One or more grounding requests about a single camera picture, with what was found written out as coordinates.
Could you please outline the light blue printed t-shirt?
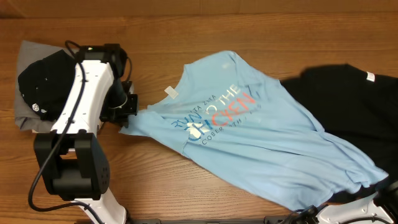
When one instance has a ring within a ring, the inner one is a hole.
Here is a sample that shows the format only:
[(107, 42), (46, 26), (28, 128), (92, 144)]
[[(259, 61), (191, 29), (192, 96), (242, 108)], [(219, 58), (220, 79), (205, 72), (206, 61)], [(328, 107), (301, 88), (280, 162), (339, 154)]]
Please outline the light blue printed t-shirt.
[(327, 133), (280, 81), (232, 51), (186, 64), (172, 94), (130, 116), (121, 132), (155, 139), (290, 210), (387, 177), (356, 146)]

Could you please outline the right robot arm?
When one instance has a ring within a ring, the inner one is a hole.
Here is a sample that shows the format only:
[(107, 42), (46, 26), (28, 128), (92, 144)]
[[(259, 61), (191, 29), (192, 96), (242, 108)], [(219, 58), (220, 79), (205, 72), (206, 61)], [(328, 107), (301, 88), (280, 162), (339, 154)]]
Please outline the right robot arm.
[(397, 182), (376, 193), (341, 205), (296, 210), (281, 221), (288, 224), (397, 224)]

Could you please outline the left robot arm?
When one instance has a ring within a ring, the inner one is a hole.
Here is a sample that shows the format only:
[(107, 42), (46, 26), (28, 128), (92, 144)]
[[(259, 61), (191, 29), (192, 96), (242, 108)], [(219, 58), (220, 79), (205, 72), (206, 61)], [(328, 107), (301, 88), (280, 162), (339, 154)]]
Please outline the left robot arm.
[(119, 44), (82, 45), (72, 54), (75, 77), (49, 133), (37, 134), (40, 167), (28, 193), (37, 212), (80, 207), (93, 223), (132, 223), (109, 188), (110, 166), (97, 139), (101, 122), (128, 126), (139, 110), (132, 81), (122, 81), (131, 59)]

